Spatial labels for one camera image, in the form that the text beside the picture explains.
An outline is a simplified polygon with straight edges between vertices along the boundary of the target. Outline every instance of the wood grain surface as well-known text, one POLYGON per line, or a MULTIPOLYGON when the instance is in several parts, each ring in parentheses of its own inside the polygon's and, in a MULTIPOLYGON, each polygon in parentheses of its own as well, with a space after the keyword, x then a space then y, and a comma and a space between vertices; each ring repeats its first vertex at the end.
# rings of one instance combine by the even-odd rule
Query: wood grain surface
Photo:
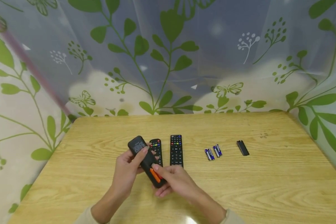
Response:
MULTIPOLYGON (((9 224, 72 223, 109 188, 116 157, 137 135, 181 134, 184 168, 223 207, 246 223, 336 223, 336 170, 289 114, 182 114, 79 118, 44 167, 9 224), (242 156, 243 140, 250 152, 242 156), (208 161, 204 149, 223 156, 208 161)), ((206 223, 179 196, 156 198, 145 174, 111 223, 206 223)))

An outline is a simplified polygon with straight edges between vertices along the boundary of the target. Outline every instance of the black remote control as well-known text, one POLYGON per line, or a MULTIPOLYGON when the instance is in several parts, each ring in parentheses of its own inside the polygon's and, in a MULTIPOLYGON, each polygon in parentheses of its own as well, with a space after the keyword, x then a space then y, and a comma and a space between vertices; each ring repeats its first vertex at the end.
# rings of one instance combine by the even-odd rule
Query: black remote control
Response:
MULTIPOLYGON (((146 146, 147 144, 141 136, 137 136, 134 139, 132 139, 130 142, 128 142, 128 148, 131 150, 134 156, 136 156, 137 153, 146 146)), ((148 153, 146 154, 145 158, 143 159, 140 165, 142 169, 144 170, 144 172, 149 177, 149 179, 151 180, 151 182, 153 183, 153 185, 156 188, 160 188, 166 183, 166 180, 163 179, 160 175, 158 175, 152 169, 153 163, 158 164, 158 161, 156 160, 153 153, 151 152, 151 149, 149 149, 148 153)))
POLYGON ((183 167, 183 146, 181 135, 170 136, 170 165, 183 167))
POLYGON ((156 152, 155 156, 159 156, 158 160, 158 164, 163 167, 163 159, 162 159, 162 143, 161 140, 158 138, 152 139, 151 141, 151 145, 149 146, 151 148, 152 151, 156 152))

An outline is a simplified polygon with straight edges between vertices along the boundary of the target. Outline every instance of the sleeve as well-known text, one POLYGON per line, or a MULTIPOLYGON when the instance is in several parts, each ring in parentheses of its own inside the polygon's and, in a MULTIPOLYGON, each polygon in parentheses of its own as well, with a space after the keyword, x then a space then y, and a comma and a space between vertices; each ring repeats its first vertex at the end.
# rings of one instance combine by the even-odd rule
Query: sleeve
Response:
POLYGON ((74 224, 99 224, 93 218, 91 208, 92 206, 86 208, 86 210, 76 219, 74 224))
POLYGON ((220 224, 244 224, 245 222, 237 216, 232 210, 226 211, 226 217, 220 224))

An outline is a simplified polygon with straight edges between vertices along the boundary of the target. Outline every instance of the left hand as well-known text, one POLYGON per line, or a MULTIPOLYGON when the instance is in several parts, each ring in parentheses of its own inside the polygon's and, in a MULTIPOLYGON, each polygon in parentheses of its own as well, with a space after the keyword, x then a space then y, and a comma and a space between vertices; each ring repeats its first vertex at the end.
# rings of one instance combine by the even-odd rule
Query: left hand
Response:
POLYGON ((111 188, 117 196, 126 199, 131 193, 136 175, 144 172, 140 167, 140 163, 145 158, 148 152, 148 147, 144 147, 141 151, 133 156, 130 150, 125 151, 116 159, 116 167, 114 168, 114 175, 111 188))

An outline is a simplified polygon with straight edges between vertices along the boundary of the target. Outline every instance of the right hand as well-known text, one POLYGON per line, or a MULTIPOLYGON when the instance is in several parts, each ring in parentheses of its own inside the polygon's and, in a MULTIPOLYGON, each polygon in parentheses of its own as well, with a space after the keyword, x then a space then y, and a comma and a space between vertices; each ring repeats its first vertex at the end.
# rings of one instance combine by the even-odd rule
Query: right hand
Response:
POLYGON ((167 181, 167 184, 157 189, 155 193, 157 197, 162 198, 172 192, 176 192, 189 202, 192 202, 196 195, 202 191, 181 166, 161 167, 153 164, 152 168, 167 181))

